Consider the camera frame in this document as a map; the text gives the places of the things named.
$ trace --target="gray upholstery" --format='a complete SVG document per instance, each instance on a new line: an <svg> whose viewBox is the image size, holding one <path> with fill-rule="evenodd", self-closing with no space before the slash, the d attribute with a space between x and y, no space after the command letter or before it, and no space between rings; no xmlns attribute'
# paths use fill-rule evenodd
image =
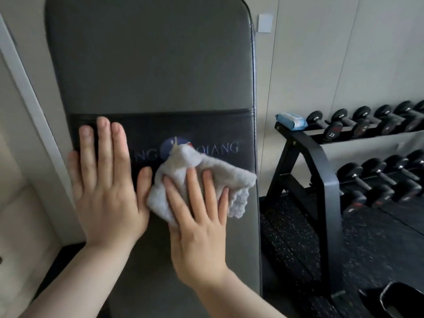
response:
<svg viewBox="0 0 424 318"><path fill-rule="evenodd" d="M46 33L68 126L101 114L127 133L133 176L177 136L256 171L253 34L242 0L47 0ZM206 317L175 276L166 222L146 234L109 296L113 317ZM256 188L229 219L227 263L260 290Z"/></svg>

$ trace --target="towel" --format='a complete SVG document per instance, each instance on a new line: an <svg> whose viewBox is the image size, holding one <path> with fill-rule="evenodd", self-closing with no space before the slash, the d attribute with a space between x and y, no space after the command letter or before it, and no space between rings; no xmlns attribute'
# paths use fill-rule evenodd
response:
<svg viewBox="0 0 424 318"><path fill-rule="evenodd" d="M169 176L180 192L181 197L186 204L190 206L186 186L186 173L188 167L196 168L202 193L204 192L201 176L202 172L204 170L211 170L217 199L220 198L224 187L228 187L228 216L241 218L247 204L249 188L253 187L256 183L256 174L206 154L199 153L190 144L175 144L168 159L157 170L154 185L147 197L147 206L154 213L171 225L178 227L174 213L166 198L162 179L164 175Z"/></svg>

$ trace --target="finger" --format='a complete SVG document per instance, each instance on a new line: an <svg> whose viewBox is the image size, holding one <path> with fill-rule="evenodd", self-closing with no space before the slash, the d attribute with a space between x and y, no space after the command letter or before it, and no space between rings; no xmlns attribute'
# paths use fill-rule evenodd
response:
<svg viewBox="0 0 424 318"><path fill-rule="evenodd" d="M113 182L131 182L131 163L128 151L127 136L118 122L112 123L113 138Z"/></svg>
<svg viewBox="0 0 424 318"><path fill-rule="evenodd" d="M97 118L97 129L99 134L98 186L109 188L113 180L113 145L109 119Z"/></svg>
<svg viewBox="0 0 424 318"><path fill-rule="evenodd" d="M180 231L172 226L169 226L169 236L171 240L171 258L175 261L177 258L181 257L182 249L181 249L181 233Z"/></svg>
<svg viewBox="0 0 424 318"><path fill-rule="evenodd" d="M190 167L187 169L187 187L194 219L196 222L202 223L209 218L195 168Z"/></svg>
<svg viewBox="0 0 424 318"><path fill-rule="evenodd" d="M76 150L73 150L68 155L68 172L71 178L74 199L78 201L84 193L84 186L81 177L79 154Z"/></svg>
<svg viewBox="0 0 424 318"><path fill-rule="evenodd" d="M183 198L169 177L164 177L163 184L165 186L169 204L171 205L181 230L184 231L190 229L195 224L195 221L190 213L190 210L188 209L187 204L184 202Z"/></svg>
<svg viewBox="0 0 424 318"><path fill-rule="evenodd" d="M224 187L222 190L221 198L219 199L219 206L218 206L218 218L219 222L222 225L227 224L227 216L228 216L228 187Z"/></svg>
<svg viewBox="0 0 424 318"><path fill-rule="evenodd" d="M90 126L80 128L81 173L84 190L92 192L97 184L97 163L94 151L94 131Z"/></svg>
<svg viewBox="0 0 424 318"><path fill-rule="evenodd" d="M148 211L146 206L147 196L152 186L152 169L144 167L140 170L137 177L137 205L138 212Z"/></svg>
<svg viewBox="0 0 424 318"><path fill-rule="evenodd" d="M213 185L212 172L206 170L203 172L203 186L205 188L206 210L211 220L218 219L218 206L216 202L215 187Z"/></svg>

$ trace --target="hand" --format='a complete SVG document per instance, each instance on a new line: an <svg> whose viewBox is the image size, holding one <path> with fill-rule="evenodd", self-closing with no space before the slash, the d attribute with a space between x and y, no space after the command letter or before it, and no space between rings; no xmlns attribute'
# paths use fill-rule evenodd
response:
<svg viewBox="0 0 424 318"><path fill-rule="evenodd" d="M218 206L209 170L203 172L203 184L205 201L197 172L189 168L187 185L193 217L172 181L164 177L167 197L181 230L169 227L172 263L178 278L195 291L220 284L229 272L225 263L228 188L223 190Z"/></svg>
<svg viewBox="0 0 424 318"><path fill-rule="evenodd" d="M87 238L87 246L119 248L130 251L146 231L149 209L146 198L151 187L152 170L138 174L137 193L131 179L130 156L124 128L97 118L99 134L98 165L94 149L94 131L79 130L81 159L69 154L69 174L76 213Z"/></svg>

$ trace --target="blue plastic package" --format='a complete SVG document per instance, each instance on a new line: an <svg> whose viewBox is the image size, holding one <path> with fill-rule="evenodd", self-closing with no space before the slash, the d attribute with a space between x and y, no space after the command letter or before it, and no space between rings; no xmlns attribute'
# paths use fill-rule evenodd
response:
<svg viewBox="0 0 424 318"><path fill-rule="evenodd" d="M308 126L305 118L293 113L282 113L275 115L277 122L284 125L291 131L301 131Z"/></svg>

